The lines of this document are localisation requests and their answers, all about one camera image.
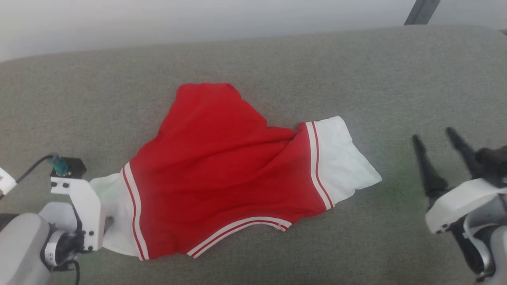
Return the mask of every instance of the white wall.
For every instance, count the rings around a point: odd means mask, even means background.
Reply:
[[[0,61],[403,25],[415,0],[0,0]]]
[[[428,25],[448,24],[507,29],[507,0],[441,0]]]

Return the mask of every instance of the cable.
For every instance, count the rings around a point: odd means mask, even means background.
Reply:
[[[76,285],[79,285],[79,279],[81,279],[81,268],[79,267],[79,262],[77,260],[71,260],[70,263],[74,263],[74,267],[76,268]]]
[[[19,184],[23,179],[25,179],[25,177],[30,174],[41,162],[45,161],[46,159],[49,159],[49,158],[53,158],[54,155],[47,155],[41,159],[39,159],[36,163],[34,163],[32,165],[32,167],[30,167],[26,172],[25,174],[23,174],[20,178],[18,178],[18,180],[16,180],[16,184]]]

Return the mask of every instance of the gray fabric surface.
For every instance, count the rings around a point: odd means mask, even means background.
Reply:
[[[273,39],[79,52],[0,64],[0,165],[19,176],[56,151],[87,178],[117,172],[155,136],[186,82],[230,82],[270,125],[340,115],[384,181],[282,233],[244,229],[196,260],[80,257],[82,284],[469,284],[450,234],[431,235],[411,136],[452,184],[468,179],[446,141],[507,145],[507,37],[475,26],[409,26]],[[0,212],[38,212],[40,167]],[[74,273],[58,273],[71,284]]]

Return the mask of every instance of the teal connector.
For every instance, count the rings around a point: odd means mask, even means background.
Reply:
[[[53,158],[49,158],[48,162],[59,176],[66,176],[68,174],[68,164],[58,154],[53,153]]]

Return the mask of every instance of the red and white stripe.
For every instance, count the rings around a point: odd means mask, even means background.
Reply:
[[[139,250],[139,259],[147,260],[150,259],[150,256],[148,255],[148,248],[146,247],[146,242],[144,241],[141,227],[139,225],[139,219],[141,217],[141,197],[139,196],[139,190],[137,189],[134,176],[132,175],[132,170],[130,169],[130,162],[125,165],[122,173],[123,178],[125,179],[125,183],[127,184],[128,191],[130,193],[130,198],[132,198],[132,204],[134,206],[132,230],[134,232],[135,242],[137,243],[137,248]]]
[[[318,165],[319,165],[319,145],[318,145],[318,136],[317,129],[315,128],[315,122],[306,123],[306,129],[308,131],[308,137],[310,138],[310,174],[312,177],[313,185],[315,189],[319,193],[322,201],[324,202],[325,209],[329,210],[333,208],[335,205],[333,201],[331,201],[331,197],[329,193],[325,190],[324,186],[320,182],[320,178],[318,175]]]
[[[187,252],[187,255],[193,258],[197,258],[201,254],[203,254],[206,250],[208,250],[210,247],[212,247],[225,237],[253,225],[268,225],[275,227],[278,230],[285,231],[288,227],[292,225],[292,223],[286,220],[272,217],[252,217],[248,219],[239,220],[234,223],[228,224],[225,227],[216,231],[205,241],[198,244],[192,250]]]

